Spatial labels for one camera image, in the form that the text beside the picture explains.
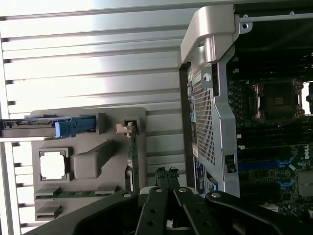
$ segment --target blue ram slot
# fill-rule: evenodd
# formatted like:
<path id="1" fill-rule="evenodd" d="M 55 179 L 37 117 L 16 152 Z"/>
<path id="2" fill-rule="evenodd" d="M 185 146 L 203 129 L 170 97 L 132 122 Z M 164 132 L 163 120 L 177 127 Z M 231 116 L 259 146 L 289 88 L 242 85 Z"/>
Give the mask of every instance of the blue ram slot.
<path id="1" fill-rule="evenodd" d="M 288 161 L 268 161 L 261 163 L 239 163 L 238 170 L 248 171 L 248 170 L 258 170 L 258 169 L 275 169 L 282 168 L 292 163 L 294 157 L 291 157 Z"/>

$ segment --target cpu socket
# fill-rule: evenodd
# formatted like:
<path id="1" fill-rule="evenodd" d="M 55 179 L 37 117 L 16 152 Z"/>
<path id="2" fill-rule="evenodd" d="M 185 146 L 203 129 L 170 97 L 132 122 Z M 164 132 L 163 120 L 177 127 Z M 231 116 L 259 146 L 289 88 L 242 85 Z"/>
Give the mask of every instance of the cpu socket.
<path id="1" fill-rule="evenodd" d="M 296 79 L 254 84 L 256 113 L 252 119 L 288 120 L 304 115 L 301 102 L 303 84 Z"/>

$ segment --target mesh grille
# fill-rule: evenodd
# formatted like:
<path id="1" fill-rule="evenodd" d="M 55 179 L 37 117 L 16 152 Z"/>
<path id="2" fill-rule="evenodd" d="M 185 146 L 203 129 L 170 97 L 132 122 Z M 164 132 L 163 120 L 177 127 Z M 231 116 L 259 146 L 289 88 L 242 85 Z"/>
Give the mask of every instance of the mesh grille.
<path id="1" fill-rule="evenodd" d="M 211 113 L 211 92 L 203 89 L 201 81 L 193 86 L 197 117 L 198 152 L 215 165 L 213 128 Z"/>

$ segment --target circuit board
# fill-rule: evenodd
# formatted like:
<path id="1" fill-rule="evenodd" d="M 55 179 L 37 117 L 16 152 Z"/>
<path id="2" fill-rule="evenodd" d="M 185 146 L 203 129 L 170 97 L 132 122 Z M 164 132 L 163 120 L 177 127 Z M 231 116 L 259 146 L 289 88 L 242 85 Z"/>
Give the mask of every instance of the circuit board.
<path id="1" fill-rule="evenodd" d="M 227 65 L 240 197 L 301 221 L 313 219 L 313 119 L 303 109 L 311 83 L 302 97 L 313 80 L 312 62 L 311 52 L 302 50 L 238 54 Z"/>

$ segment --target white chip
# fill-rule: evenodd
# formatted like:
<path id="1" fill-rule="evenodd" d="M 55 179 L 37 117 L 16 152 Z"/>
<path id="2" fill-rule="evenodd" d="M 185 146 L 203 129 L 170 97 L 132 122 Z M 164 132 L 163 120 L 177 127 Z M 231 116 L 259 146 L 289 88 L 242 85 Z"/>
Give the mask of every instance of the white chip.
<path id="1" fill-rule="evenodd" d="M 291 169 L 291 170 L 296 170 L 296 168 L 293 166 L 293 165 L 289 165 L 289 168 Z"/>
<path id="2" fill-rule="evenodd" d="M 47 180 L 62 179 L 65 175 L 64 156 L 60 152 L 45 152 L 40 157 L 41 176 Z"/>

